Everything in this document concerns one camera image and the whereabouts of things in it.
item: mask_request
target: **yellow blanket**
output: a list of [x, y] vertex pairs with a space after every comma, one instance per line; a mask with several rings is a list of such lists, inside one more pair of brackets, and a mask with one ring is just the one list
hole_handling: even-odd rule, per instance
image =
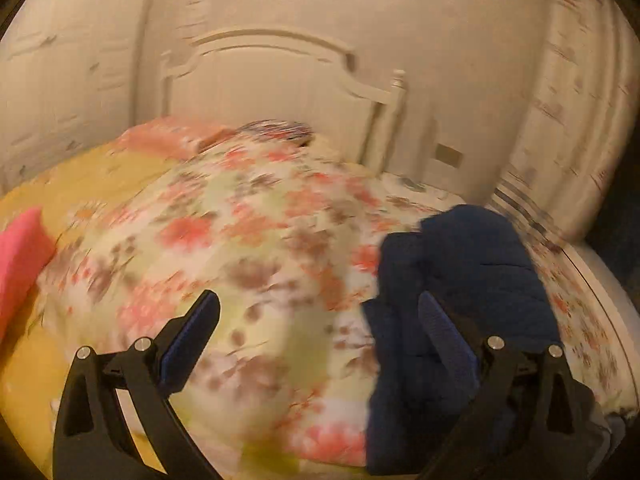
[[[41, 206], [44, 225], [60, 246], [75, 239], [103, 208], [132, 198], [175, 164], [111, 144], [100, 146], [9, 192], [0, 200], [0, 228], [21, 211]], [[56, 402], [68, 365], [60, 346], [31, 315], [37, 297], [33, 290], [0, 348], [0, 413], [25, 452], [51, 478]], [[137, 444], [145, 462], [160, 468], [148, 443]]]

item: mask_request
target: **floral bedspread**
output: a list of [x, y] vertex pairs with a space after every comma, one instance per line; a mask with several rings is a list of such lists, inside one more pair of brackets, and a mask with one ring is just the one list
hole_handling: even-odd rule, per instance
[[[434, 213], [345, 164], [239, 134], [92, 215], [41, 276], [47, 325], [69, 355], [119, 351], [210, 288], [221, 320], [172, 405], [216, 468], [362, 466], [377, 363], [360, 302], [376, 294], [382, 238]], [[574, 376], [606, 412], [632, 410], [624, 352], [594, 298], [557, 254], [529, 249]]]
[[558, 321], [573, 377], [593, 391], [603, 412], [633, 416], [639, 399], [629, 359], [604, 308], [563, 252], [528, 244]]

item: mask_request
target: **white headboard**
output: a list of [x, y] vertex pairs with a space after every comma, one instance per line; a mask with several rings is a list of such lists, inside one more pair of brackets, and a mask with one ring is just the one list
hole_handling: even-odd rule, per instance
[[389, 90], [351, 75], [353, 50], [288, 28], [229, 28], [199, 36], [184, 65], [162, 55], [158, 114], [241, 126], [261, 119], [308, 123], [345, 160], [384, 169], [404, 102], [404, 72]]

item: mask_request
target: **white wardrobe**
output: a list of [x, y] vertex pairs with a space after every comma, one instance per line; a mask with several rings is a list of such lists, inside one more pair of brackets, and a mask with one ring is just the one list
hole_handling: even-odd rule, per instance
[[26, 0], [0, 41], [2, 191], [132, 124], [150, 0]]

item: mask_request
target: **pink cloth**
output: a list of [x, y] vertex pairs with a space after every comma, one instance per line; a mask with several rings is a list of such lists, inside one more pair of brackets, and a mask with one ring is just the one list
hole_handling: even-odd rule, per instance
[[117, 143], [140, 152], [189, 160], [235, 134], [232, 128], [219, 124], [161, 117], [130, 128]]
[[0, 233], [0, 340], [40, 271], [56, 252], [39, 207], [28, 209]]

